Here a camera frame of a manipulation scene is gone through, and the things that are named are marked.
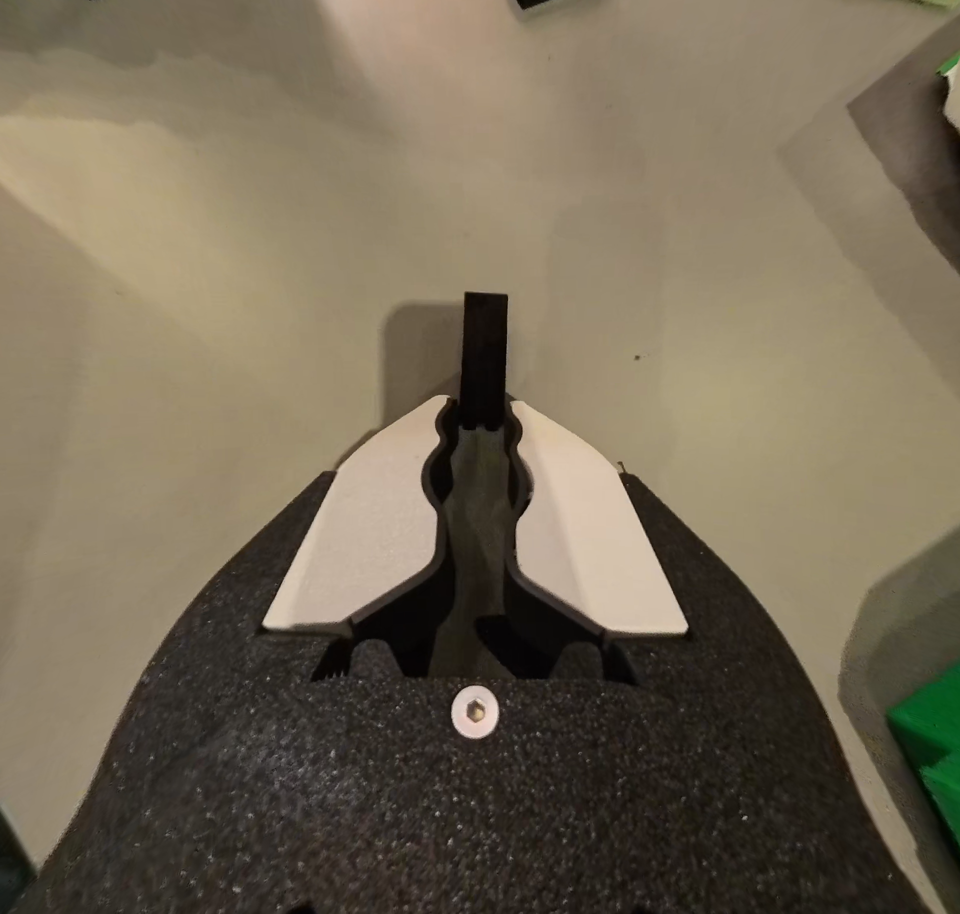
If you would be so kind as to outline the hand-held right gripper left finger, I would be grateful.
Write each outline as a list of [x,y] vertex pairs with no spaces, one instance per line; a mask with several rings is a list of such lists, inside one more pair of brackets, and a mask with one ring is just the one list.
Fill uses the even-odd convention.
[[262,620],[270,634],[326,634],[352,652],[386,643],[409,677],[429,673],[455,600],[444,503],[457,402],[438,394],[375,433],[328,490]]

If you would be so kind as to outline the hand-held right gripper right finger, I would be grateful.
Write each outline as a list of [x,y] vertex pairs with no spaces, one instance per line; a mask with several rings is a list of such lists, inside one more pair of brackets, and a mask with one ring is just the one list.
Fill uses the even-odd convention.
[[507,400],[474,514],[481,670],[515,680],[640,682],[629,648],[690,624],[631,502],[596,448]]

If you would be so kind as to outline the grey desk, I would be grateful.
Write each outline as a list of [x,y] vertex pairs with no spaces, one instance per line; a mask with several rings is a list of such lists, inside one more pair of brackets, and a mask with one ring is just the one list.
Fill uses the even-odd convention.
[[855,704],[899,603],[958,583],[958,276],[847,108],[946,22],[2,0],[2,807],[28,855],[189,600],[452,378],[480,290],[510,296],[510,392],[746,582],[952,908]]

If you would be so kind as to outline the green cardboard toy box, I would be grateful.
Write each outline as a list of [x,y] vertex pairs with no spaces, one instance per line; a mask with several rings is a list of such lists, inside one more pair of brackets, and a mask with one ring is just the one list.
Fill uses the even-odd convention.
[[886,720],[958,856],[959,664],[889,707]]

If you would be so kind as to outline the green white cardboard piece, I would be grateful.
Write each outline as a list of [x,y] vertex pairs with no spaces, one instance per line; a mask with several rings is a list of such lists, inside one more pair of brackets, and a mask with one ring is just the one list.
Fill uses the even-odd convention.
[[959,135],[959,52],[938,68],[938,74],[945,90],[942,101],[943,117]]

